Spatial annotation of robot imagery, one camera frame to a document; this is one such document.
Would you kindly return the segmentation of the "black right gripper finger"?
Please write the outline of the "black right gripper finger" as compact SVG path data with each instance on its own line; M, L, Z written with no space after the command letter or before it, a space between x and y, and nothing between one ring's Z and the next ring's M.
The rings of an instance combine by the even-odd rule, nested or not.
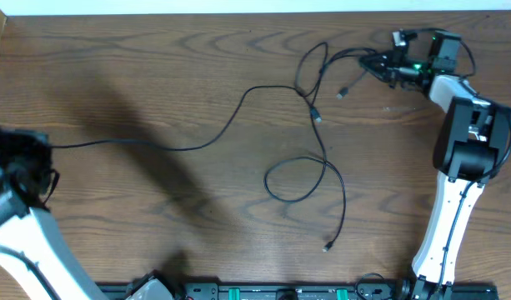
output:
M384 66L382 63L361 62L359 64L365 71L373 75L381 82L390 82L392 77L392 69Z
M364 67L391 67L393 55L393 51L376 52L362 56L359 63Z

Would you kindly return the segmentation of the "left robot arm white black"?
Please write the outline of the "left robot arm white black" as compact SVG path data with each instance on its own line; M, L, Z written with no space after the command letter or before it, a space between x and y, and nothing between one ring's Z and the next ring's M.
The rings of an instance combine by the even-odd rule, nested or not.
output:
M47 206L60 178L47 135L0 127L0 266L31 299L173 299L151 273L117 291L98 286Z

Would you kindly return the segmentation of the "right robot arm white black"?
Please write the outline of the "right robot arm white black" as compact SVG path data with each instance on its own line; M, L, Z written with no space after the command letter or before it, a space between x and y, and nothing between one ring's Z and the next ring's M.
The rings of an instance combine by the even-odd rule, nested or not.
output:
M442 108L445 117L433 150L438 171L432 214L411 276L399 282L395 299L455 299L455 267L468 220L488 181L511 154L511 108L486 98L458 74L460 35L430 28L426 60L409 57L418 29L393 32L391 50L370 54L360 65L391 88L411 87Z

